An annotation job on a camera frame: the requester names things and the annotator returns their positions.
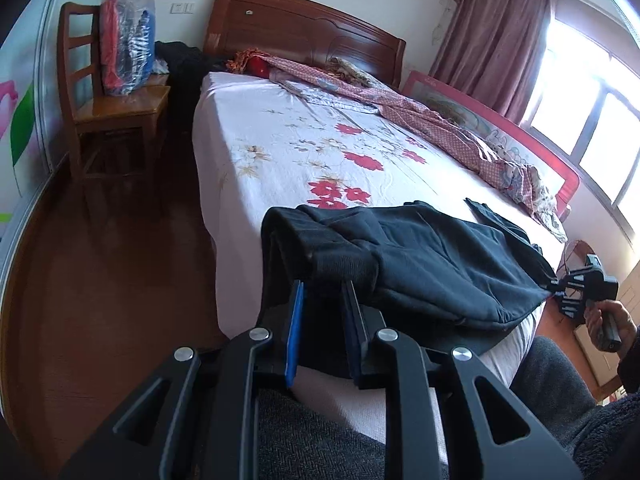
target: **plastic bag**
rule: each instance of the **plastic bag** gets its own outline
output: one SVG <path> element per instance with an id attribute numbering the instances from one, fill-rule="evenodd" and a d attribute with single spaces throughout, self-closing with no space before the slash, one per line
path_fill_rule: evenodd
<path id="1" fill-rule="evenodd" d="M 126 95 L 151 74 L 156 40 L 154 0 L 102 0 L 100 62 L 107 95 Z"/>

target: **bed sheet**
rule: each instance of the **bed sheet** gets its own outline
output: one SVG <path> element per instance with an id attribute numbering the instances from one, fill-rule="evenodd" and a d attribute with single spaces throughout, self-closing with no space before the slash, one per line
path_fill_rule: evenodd
<path id="1" fill-rule="evenodd" d="M 272 206 L 396 206 L 423 200 L 475 221 L 464 199 L 520 225 L 556 268 L 562 244 L 542 225 L 439 148 L 372 114 L 309 105 L 251 76 L 210 73 L 196 108 L 193 147 L 204 223 L 215 242 L 220 329 L 254 326 L 262 291 L 260 225 Z M 509 385 L 542 307 L 481 358 Z M 383 392 L 302 368 L 293 391 L 329 418 L 380 440 Z"/>

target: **wall outlet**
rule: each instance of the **wall outlet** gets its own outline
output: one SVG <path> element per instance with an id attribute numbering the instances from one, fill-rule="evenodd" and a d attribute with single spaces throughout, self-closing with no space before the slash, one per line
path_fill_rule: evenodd
<path id="1" fill-rule="evenodd" d="M 193 14 L 195 6 L 193 2 L 171 4 L 171 14 Z"/>

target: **black clamp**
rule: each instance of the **black clamp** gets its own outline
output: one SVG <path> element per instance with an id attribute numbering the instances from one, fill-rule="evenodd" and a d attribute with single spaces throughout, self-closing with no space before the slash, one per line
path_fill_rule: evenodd
<path id="1" fill-rule="evenodd" d="M 180 348 L 63 467 L 61 480 L 255 480 L 257 390 L 295 377 L 304 286 L 221 351 Z M 386 480 L 442 477 L 429 388 L 436 390 L 450 478 L 577 480 L 580 471 L 526 407 L 470 350 L 424 349 L 340 300 L 348 361 L 360 388 L 386 389 Z"/>
<path id="2" fill-rule="evenodd" d="M 616 299 L 618 280 L 604 273 L 596 254 L 587 254 L 584 267 L 571 270 L 560 280 L 553 280 L 549 291 L 554 294 L 560 312 L 582 325 L 585 323 L 584 309 L 587 306 L 595 301 Z M 620 345 L 622 341 L 613 316 L 610 312 L 603 312 L 602 328 L 598 332 L 596 346 L 604 352 L 617 352 Z"/>

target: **chair backrest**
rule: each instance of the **chair backrest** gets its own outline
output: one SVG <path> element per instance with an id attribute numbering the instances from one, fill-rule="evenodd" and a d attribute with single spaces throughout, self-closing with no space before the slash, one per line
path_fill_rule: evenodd
<path id="1" fill-rule="evenodd" d="M 69 22 L 73 14 L 92 16 L 90 34 L 69 36 Z M 71 72 L 69 51 L 88 44 L 91 45 L 90 64 Z M 58 22 L 58 93 L 60 94 L 62 117 L 66 125 L 74 122 L 76 112 L 75 85 L 87 76 L 92 78 L 94 97 L 104 95 L 100 79 L 100 6 L 84 6 L 67 2 L 60 9 L 60 21 Z"/>

